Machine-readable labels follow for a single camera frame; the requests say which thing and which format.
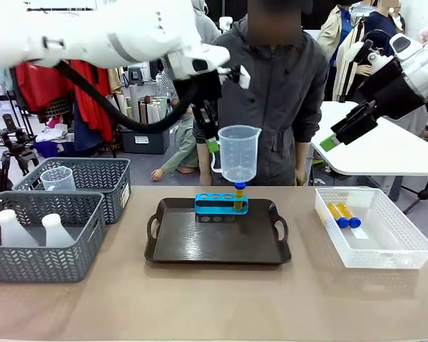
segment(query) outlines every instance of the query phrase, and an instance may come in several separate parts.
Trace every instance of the gray jacket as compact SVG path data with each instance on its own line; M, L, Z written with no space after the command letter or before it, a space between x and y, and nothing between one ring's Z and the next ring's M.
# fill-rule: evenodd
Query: gray jacket
M220 31L214 22L205 15L205 0L192 0L192 6L195 11L195 23L201 36L201 41L209 44L220 36Z
M229 50L228 66L242 64L252 77L248 90L224 83L218 101L219 128L239 124L262 128L252 184L294 185L293 141L308 143L319 130L328 61L307 33L296 46L278 46L273 53L269 46L250 46L247 29L246 16L213 43ZM194 132L200 142L203 134L198 127Z

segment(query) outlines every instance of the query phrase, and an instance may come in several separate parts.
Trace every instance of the gray storage box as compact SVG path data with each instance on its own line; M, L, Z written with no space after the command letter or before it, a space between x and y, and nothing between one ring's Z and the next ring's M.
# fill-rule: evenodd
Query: gray storage box
M131 194L130 160L113 158L49 158L32 170L13 190L44 190L40 176L58 166L73 170L76 191L101 192L107 224L121 218Z
M156 134L140 134L122 129L123 151L126 153L143 153L164 155L170 146L170 130Z
M8 191L0 193L0 211L12 209L39 247L2 247L0 281L17 283L75 283L83 280L106 235L99 192ZM41 220L59 214L75 240L66 248L46 246Z

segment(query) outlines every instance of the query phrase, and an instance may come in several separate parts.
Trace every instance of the test tube rack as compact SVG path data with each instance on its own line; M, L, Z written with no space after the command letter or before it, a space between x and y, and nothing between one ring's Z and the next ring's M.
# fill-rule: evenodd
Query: test tube rack
M243 208L236 210L234 204L243 202ZM248 197L235 198L235 194L198 194L195 197L195 213L199 215L246 215L249 210Z

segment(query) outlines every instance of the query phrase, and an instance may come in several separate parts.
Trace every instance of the measuring cup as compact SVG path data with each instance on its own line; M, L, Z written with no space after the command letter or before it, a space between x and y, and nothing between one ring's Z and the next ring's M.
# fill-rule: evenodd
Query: measuring cup
M215 155L213 172L232 183L246 183L257 174L258 137L261 128L244 125L228 126L219 130L220 169L216 169Z
M73 170L59 166L43 172L40 176L46 191L76 191Z

